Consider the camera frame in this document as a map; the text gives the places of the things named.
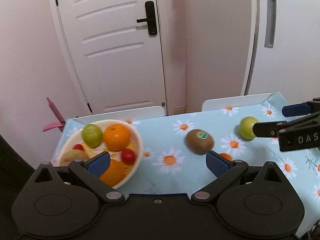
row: kiwi sticker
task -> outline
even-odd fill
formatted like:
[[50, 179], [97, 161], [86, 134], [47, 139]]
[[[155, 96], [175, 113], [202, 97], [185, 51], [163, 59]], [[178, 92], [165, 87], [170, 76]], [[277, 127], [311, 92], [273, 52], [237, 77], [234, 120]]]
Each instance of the kiwi sticker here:
[[196, 135], [199, 139], [207, 139], [208, 137], [208, 134], [206, 132], [197, 132]]

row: door lock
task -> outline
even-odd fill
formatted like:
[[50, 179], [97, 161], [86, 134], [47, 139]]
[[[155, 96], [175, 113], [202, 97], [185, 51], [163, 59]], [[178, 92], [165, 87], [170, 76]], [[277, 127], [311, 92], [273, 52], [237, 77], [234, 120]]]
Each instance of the door lock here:
[[150, 36], [157, 35], [158, 31], [157, 31], [155, 3], [153, 1], [147, 1], [145, 2], [144, 6], [146, 8], [147, 17], [144, 19], [138, 19], [137, 23], [147, 22], [149, 35]]

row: red cherry tomato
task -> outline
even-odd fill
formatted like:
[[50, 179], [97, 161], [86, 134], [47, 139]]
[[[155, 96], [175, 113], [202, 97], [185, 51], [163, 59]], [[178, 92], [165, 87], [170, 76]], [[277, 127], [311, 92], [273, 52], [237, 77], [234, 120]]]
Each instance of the red cherry tomato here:
[[134, 164], [136, 161], [136, 155], [131, 149], [124, 149], [121, 153], [121, 159], [125, 164]]
[[82, 147], [82, 145], [81, 145], [80, 143], [76, 144], [72, 149], [73, 149], [73, 150], [81, 150], [81, 151], [84, 150], [83, 147]]

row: blue gripper pad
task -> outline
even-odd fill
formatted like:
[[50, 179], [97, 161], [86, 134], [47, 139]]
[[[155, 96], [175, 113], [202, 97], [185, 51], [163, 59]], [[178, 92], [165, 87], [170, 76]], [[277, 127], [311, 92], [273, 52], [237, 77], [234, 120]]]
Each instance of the blue gripper pad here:
[[110, 159], [110, 154], [108, 152], [102, 152], [86, 161], [84, 163], [84, 168], [92, 175], [99, 178], [107, 169], [109, 169]]
[[233, 167], [233, 163], [216, 152], [210, 151], [205, 156], [208, 169], [218, 178]]
[[311, 106], [307, 103], [290, 105], [282, 107], [284, 117], [306, 115], [311, 113]]

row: tablecloth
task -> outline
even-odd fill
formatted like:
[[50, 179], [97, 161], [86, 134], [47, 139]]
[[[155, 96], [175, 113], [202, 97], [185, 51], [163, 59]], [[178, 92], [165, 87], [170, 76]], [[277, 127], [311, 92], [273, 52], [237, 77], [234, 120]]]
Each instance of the tablecloth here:
[[[118, 190], [126, 196], [130, 193], [190, 196], [216, 179], [206, 167], [205, 155], [192, 153], [185, 144], [190, 130], [201, 129], [212, 135], [213, 150], [217, 153], [226, 153], [254, 166], [270, 160], [278, 164], [305, 207], [305, 217], [297, 232], [301, 237], [320, 217], [319, 150], [280, 152], [277, 138], [250, 141], [241, 138], [238, 131], [241, 119], [246, 116], [260, 122], [291, 120], [281, 114], [285, 105], [288, 102], [278, 92], [262, 104], [133, 121], [142, 138], [144, 156], [134, 176]], [[68, 137], [83, 127], [84, 124], [68, 120], [55, 156]]]

